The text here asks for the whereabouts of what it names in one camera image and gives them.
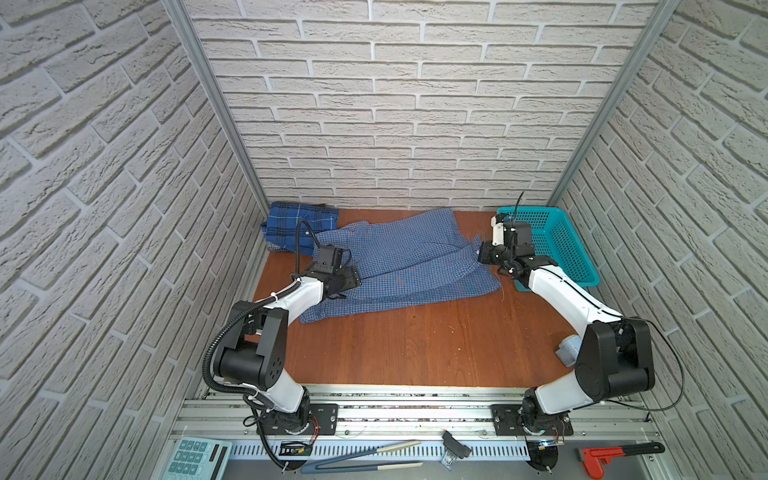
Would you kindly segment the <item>blue small-check shirt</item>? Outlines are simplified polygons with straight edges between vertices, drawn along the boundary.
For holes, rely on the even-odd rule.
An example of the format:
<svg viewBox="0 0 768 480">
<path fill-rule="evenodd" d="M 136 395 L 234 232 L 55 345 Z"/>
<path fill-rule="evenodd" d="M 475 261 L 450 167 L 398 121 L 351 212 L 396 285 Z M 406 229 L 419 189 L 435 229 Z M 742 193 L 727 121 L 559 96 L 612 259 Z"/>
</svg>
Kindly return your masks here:
<svg viewBox="0 0 768 480">
<path fill-rule="evenodd" d="M 317 235 L 321 244 L 344 250 L 361 285 L 342 299 L 327 299 L 301 316 L 321 320 L 461 300 L 501 288 L 478 260 L 481 240 L 468 241 L 454 212 L 428 211 L 388 223 L 359 221 Z"/>
</svg>

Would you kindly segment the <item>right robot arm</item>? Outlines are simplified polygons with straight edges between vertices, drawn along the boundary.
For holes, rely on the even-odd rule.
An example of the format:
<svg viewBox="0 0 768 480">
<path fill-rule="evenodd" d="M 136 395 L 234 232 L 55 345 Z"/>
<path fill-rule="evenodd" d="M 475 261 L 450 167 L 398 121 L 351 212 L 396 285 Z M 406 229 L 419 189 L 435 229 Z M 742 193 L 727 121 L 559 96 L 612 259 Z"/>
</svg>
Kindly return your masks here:
<svg viewBox="0 0 768 480">
<path fill-rule="evenodd" d="M 540 435 L 564 422 L 571 410 L 652 389 L 649 323 L 606 306 L 551 257 L 536 254 L 530 224 L 497 214 L 491 226 L 492 239 L 481 244 L 478 261 L 497 266 L 545 299 L 581 338 L 570 373 L 526 391 L 519 410 L 523 428 Z"/>
</svg>

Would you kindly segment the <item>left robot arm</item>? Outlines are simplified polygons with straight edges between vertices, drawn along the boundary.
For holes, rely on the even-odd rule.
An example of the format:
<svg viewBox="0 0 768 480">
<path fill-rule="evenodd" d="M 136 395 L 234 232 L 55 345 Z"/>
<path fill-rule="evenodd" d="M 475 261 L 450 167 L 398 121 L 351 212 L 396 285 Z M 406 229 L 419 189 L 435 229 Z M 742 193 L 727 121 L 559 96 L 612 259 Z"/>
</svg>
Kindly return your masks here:
<svg viewBox="0 0 768 480">
<path fill-rule="evenodd" d="M 361 285 L 351 252 L 321 246 L 317 258 L 285 288 L 233 305 L 202 362 L 206 385 L 239 394 L 266 411 L 304 417 L 308 394 L 285 370 L 290 324 L 308 309 Z"/>
</svg>

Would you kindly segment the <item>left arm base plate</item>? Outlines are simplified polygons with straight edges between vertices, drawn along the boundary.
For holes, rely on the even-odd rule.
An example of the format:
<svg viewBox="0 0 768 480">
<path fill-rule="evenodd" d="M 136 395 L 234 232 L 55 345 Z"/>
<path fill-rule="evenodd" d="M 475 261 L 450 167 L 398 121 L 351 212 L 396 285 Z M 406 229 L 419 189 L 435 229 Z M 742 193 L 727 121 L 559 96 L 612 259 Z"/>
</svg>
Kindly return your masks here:
<svg viewBox="0 0 768 480">
<path fill-rule="evenodd" d="M 312 402 L 295 413 L 268 412 L 260 417 L 258 423 L 266 435 L 333 436 L 338 418 L 338 404 Z"/>
</svg>

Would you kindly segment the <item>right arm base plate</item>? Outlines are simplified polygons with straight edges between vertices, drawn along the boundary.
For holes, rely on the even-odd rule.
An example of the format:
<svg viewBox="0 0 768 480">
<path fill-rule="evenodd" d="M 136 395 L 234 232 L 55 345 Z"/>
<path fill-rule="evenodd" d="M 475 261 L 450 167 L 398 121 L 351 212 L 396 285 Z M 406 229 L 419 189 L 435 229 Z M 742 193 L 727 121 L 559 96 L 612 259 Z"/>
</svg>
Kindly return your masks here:
<svg viewBox="0 0 768 480">
<path fill-rule="evenodd" d="M 523 404 L 493 404 L 491 419 L 497 436 L 572 436 L 566 413 L 549 415 Z"/>
</svg>

